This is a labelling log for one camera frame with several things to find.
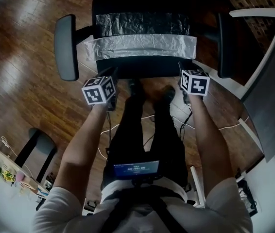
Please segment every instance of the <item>black shoe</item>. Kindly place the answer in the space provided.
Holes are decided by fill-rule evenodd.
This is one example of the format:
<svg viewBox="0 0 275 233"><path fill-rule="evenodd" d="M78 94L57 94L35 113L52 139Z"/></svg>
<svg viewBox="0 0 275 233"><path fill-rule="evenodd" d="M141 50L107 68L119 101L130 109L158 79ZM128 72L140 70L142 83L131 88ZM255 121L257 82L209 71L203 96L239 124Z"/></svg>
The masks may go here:
<svg viewBox="0 0 275 233"><path fill-rule="evenodd" d="M143 89L143 86L138 79L129 79L128 80L128 85L129 85L129 90L131 96L135 96L140 98L141 100L145 101L146 100L146 95L145 91Z"/></svg>
<svg viewBox="0 0 275 233"><path fill-rule="evenodd" d="M175 89L171 85L166 86L163 89L162 93L163 94L161 99L155 104L154 107L156 107L157 105L169 106L175 97Z"/></svg>

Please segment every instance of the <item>wooden floor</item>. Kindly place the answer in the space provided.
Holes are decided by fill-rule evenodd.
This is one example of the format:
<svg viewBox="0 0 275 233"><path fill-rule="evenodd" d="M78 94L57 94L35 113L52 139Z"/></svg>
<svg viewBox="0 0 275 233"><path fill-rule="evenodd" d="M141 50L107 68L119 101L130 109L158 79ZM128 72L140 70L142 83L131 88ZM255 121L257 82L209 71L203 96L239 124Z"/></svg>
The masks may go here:
<svg viewBox="0 0 275 233"><path fill-rule="evenodd" d="M207 0L205 11L216 7L216 0ZM81 92L84 81L95 75L95 65L85 61L84 48L78 46L80 79L76 82L65 82L57 74L53 54L53 31L55 22L67 14L77 17L76 28L91 24L92 0L0 0L0 137L5 136L18 154L28 141L28 130L37 127L47 133L57 144L58 154L55 157L53 172L59 168L61 156L67 144L82 125L90 112ZM230 10L230 5L221 6ZM206 19L209 13L198 13ZM198 43L197 58L210 66L217 63L216 44L209 41ZM149 94L149 101L144 105L144 115L152 115L151 100L161 88L168 83L177 88L177 78L156 78L142 80ZM119 83L117 110L111 114L112 126L118 124L123 113L123 106L129 96L126 82ZM247 114L243 105L232 94L211 82L209 94L205 97L206 106L219 128L238 123ZM177 93L171 106L171 115L184 121L189 109L183 104L180 92ZM180 122L175 120L176 127ZM144 142L154 133L154 123L150 119L142 120ZM245 170L262 154L240 126L223 129L227 140L234 171ZM188 167L194 165L201 174L200 158L196 149L195 130L186 127L184 144ZM149 149L151 141L145 146ZM101 137L100 149L108 147L108 136ZM0 150L13 153L0 142ZM42 162L29 158L27 166L36 176ZM97 153L90 175L87 197L99 199L100 184L105 159Z"/></svg>

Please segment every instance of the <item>white cube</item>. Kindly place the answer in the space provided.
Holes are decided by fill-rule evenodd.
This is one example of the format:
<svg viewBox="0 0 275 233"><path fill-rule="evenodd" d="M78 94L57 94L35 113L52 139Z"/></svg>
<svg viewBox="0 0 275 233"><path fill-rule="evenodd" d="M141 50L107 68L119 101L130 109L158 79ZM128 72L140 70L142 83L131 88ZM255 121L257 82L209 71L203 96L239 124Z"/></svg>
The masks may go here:
<svg viewBox="0 0 275 233"><path fill-rule="evenodd" d="M89 105L108 103L116 93L113 79L110 76L89 79L82 91Z"/></svg>
<svg viewBox="0 0 275 233"><path fill-rule="evenodd" d="M181 84L182 90L188 94L205 96L209 89L210 77L202 71L182 70Z"/></svg>

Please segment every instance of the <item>small screen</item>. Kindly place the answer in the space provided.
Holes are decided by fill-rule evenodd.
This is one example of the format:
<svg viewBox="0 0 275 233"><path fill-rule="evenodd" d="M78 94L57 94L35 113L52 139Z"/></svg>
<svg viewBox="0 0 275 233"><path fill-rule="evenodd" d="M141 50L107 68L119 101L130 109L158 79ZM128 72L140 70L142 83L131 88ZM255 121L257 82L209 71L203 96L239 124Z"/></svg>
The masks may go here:
<svg viewBox="0 0 275 233"><path fill-rule="evenodd" d="M135 176L158 172L159 161L114 165L116 176Z"/></svg>

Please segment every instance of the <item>white shirt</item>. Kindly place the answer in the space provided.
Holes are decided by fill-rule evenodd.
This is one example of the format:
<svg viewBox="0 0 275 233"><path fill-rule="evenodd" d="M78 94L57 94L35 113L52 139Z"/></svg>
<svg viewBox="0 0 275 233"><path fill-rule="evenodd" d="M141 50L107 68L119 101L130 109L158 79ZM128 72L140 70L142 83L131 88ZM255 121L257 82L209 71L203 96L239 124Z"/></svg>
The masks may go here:
<svg viewBox="0 0 275 233"><path fill-rule="evenodd" d="M170 214L189 233L200 232L253 232L252 221L239 196L234 178L217 184L206 198L206 208L198 209L186 204L184 190L175 182L162 178L154 182L178 193L178 198L162 198ZM104 199L116 190L132 187L131 181L114 181L102 191L101 204L94 215L82 216L82 206L69 191L55 187L50 191L44 205L36 213L32 233L98 233L114 209L115 200ZM169 233L158 214L149 205L133 207L123 220L117 233Z"/></svg>

